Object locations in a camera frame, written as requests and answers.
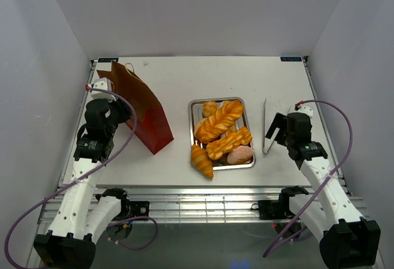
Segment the white toasted oval loaf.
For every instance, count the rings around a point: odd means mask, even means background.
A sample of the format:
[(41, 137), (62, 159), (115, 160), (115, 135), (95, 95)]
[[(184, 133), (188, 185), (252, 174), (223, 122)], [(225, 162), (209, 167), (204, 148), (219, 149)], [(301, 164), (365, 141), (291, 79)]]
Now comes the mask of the white toasted oval loaf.
[[(219, 105), (219, 109), (221, 109), (221, 107), (226, 106), (230, 103), (231, 103), (231, 101), (229, 101), (229, 100), (222, 101)], [(220, 138), (227, 137), (230, 133), (235, 132), (235, 131), (236, 131), (236, 122), (234, 122), (224, 133), (222, 133), (220, 135)]]

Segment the short twisted glazed bread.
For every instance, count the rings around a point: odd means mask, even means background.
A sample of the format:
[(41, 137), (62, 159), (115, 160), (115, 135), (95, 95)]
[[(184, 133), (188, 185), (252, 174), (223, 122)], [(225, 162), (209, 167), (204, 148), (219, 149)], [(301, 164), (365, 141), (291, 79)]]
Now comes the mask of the short twisted glazed bread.
[(227, 137), (209, 142), (206, 146), (207, 155), (216, 161), (240, 145), (248, 145), (251, 140), (251, 132), (246, 127), (241, 127), (238, 131), (231, 132)]

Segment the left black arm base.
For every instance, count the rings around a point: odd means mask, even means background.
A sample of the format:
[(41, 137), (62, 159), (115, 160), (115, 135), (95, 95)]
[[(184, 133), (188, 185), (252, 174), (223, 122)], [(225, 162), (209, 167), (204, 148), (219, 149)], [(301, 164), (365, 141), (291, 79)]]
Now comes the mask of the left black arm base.
[(124, 220), (131, 217), (148, 217), (150, 212), (149, 201), (130, 201), (122, 203), (121, 213), (118, 219)]

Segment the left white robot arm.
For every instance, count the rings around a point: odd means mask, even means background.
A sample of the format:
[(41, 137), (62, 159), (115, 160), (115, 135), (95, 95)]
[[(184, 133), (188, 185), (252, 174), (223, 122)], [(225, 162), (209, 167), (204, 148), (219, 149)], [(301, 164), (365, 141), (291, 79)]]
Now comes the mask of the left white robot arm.
[(46, 267), (90, 268), (97, 240), (106, 226), (114, 218), (121, 220), (130, 214), (131, 205), (123, 200), (123, 192), (98, 196), (99, 204), (93, 211), (89, 206), (113, 150), (115, 132), (131, 116), (131, 109), (120, 99), (100, 98), (87, 103), (86, 122), (76, 138), (72, 186), (65, 190), (47, 232), (34, 239), (33, 246)]

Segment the brown red paper bag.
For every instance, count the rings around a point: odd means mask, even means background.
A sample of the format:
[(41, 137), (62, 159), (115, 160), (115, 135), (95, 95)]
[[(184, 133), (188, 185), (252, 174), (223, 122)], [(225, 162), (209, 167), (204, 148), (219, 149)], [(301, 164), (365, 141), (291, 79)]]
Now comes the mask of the brown red paper bag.
[(135, 135), (150, 150), (157, 154), (173, 141), (171, 128), (164, 109), (148, 85), (127, 64), (111, 63), (111, 70), (98, 70), (100, 78), (108, 78), (113, 89), (134, 108), (136, 117), (127, 121), (130, 129), (137, 122)]

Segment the long twisted glazed bread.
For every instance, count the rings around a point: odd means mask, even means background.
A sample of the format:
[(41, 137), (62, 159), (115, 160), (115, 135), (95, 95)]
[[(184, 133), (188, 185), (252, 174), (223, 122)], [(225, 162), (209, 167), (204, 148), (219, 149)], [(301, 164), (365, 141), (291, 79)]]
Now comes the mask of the long twisted glazed bread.
[(205, 120), (204, 124), (198, 129), (196, 138), (204, 144), (215, 140), (242, 117), (243, 111), (244, 106), (239, 100), (234, 100), (221, 107)]

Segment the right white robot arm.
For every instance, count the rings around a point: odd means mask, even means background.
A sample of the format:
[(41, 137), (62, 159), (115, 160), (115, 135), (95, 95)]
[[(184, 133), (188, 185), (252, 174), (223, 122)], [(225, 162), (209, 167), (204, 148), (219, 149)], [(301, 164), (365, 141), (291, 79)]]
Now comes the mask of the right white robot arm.
[(281, 190), (279, 213), (293, 222), (301, 219), (319, 242), (321, 258), (328, 268), (355, 268), (375, 264), (380, 227), (368, 220), (344, 192), (323, 146), (312, 141), (312, 124), (306, 113), (277, 113), (266, 133), (287, 148), (289, 157), (314, 189)]

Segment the steel serving tongs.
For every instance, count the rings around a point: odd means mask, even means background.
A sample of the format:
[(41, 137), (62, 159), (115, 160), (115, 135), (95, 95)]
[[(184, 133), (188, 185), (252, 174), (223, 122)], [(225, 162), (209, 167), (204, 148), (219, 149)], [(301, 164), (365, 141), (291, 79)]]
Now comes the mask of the steel serving tongs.
[(266, 134), (275, 118), (275, 114), (288, 114), (290, 112), (290, 107), (276, 108), (269, 101), (269, 99), (265, 98), (262, 105), (262, 140), (261, 140), (261, 148), (262, 154), (266, 156), (268, 152), (271, 150), (271, 147), (275, 143), (274, 138), (278, 133), (278, 129), (274, 130), (274, 134), (272, 138), (266, 138)]

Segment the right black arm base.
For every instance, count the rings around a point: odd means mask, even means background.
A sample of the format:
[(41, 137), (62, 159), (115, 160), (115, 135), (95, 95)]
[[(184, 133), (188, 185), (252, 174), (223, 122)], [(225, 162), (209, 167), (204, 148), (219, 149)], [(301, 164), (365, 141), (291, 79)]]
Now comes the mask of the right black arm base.
[(286, 220), (294, 216), (278, 199), (259, 200), (252, 204), (251, 210), (258, 212), (260, 220)]

